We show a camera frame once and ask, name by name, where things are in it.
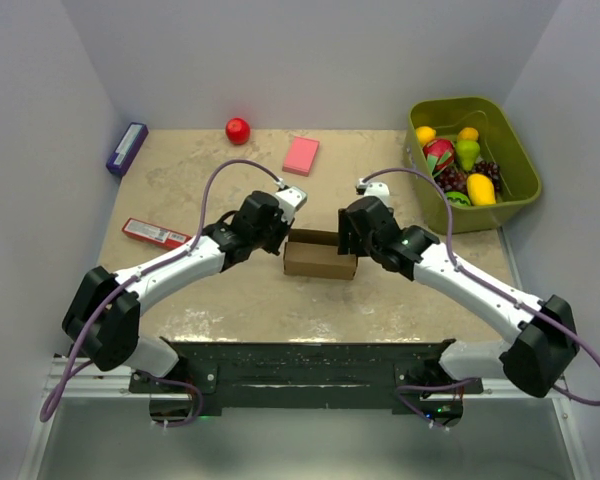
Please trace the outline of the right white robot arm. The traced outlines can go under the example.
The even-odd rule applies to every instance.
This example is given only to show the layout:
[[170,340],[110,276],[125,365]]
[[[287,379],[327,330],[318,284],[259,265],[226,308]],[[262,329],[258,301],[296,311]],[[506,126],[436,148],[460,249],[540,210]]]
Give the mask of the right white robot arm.
[[522,392],[544,397],[579,351],[568,333],[575,329],[570,305],[517,290],[448,254],[433,233],[402,228],[376,196],[363,196],[338,212],[338,252],[369,257],[385,270],[428,286],[470,311],[500,338],[454,341],[425,369],[428,386],[449,392],[461,380],[507,379]]

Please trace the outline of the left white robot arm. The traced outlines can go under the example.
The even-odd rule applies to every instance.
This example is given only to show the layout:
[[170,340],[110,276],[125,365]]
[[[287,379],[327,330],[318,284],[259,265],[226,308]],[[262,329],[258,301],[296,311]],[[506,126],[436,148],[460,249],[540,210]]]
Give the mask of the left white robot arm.
[[180,390],[187,368],[166,341],[144,337],[141,317],[182,288],[249,259],[256,250],[278,254],[307,195],[297,187],[254,191],[231,220],[205,226],[198,239],[136,267],[89,270],[63,319],[77,351],[107,372],[120,366],[151,374],[165,392]]

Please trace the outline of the brown cardboard box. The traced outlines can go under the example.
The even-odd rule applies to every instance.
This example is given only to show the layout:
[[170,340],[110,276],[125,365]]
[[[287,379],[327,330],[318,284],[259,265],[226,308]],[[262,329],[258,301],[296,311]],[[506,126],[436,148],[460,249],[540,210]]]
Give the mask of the brown cardboard box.
[[354,279],[358,259],[355,255],[338,253],[337,232],[292,229],[283,253],[283,273],[330,280]]

